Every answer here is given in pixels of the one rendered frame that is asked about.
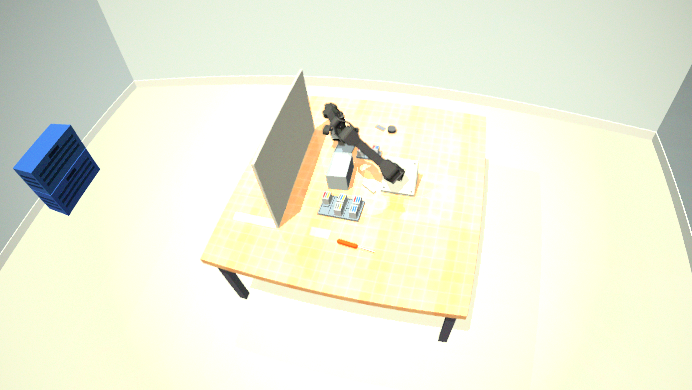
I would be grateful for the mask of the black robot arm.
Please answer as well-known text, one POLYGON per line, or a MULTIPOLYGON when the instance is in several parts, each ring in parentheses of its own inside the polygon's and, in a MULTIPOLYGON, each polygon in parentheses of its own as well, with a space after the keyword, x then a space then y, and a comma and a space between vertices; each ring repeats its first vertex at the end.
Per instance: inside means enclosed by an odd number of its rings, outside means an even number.
POLYGON ((385 180, 391 182, 392 184, 394 184, 396 181, 402 181, 406 170, 405 168, 402 168, 399 164, 392 162, 388 158, 383 158, 362 139, 360 139, 357 129, 349 122, 344 121, 345 116, 343 112, 339 111, 334 103, 326 103, 324 106, 325 109, 322 113, 323 116, 329 120, 329 125, 332 126, 332 141, 341 141, 342 143, 346 143, 348 146, 357 147, 380 167, 381 173, 383 174, 385 180), (347 123, 348 125, 346 125, 343 129, 341 126, 339 126, 339 124, 342 123, 347 123), (337 126, 339 126, 339 128, 336 128, 337 126))

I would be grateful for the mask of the orange-handled screwdriver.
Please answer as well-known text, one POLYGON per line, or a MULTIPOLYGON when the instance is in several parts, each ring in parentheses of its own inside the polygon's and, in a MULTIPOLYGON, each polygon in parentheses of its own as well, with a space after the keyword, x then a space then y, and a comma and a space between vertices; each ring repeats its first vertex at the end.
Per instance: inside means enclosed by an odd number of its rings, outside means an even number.
POLYGON ((349 247, 353 247, 353 248, 359 247, 359 248, 362 248, 362 249, 365 249, 365 250, 369 250, 369 251, 374 252, 373 250, 370 250, 370 249, 367 249, 367 248, 363 248, 363 247, 358 246, 357 243, 350 243, 350 242, 343 241, 343 240, 340 240, 340 239, 337 240, 337 243, 340 243, 340 244, 343 244, 343 245, 346 245, 346 246, 349 246, 349 247))

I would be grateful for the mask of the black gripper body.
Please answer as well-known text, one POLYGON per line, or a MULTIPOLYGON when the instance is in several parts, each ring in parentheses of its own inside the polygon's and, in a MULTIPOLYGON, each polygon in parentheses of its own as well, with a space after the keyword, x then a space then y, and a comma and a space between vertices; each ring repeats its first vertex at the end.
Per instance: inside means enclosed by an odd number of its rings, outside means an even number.
MULTIPOLYGON (((341 126, 341 127, 344 129, 346 125, 345 125, 345 123, 342 123, 342 124, 339 124, 339 126, 341 126)), ((336 128, 339 128, 339 126, 337 126, 336 128)), ((329 131, 330 131, 330 135, 331 135, 331 133, 332 133, 332 128, 331 128, 331 127, 332 127, 332 126, 330 126, 330 125, 325 125, 324 128, 323 128, 323 130, 322 130, 322 134, 323 134, 323 135, 328 135, 328 134, 329 134, 329 131)), ((357 129, 357 131, 358 131, 358 133, 359 133, 359 127, 355 127, 355 128, 357 129)))

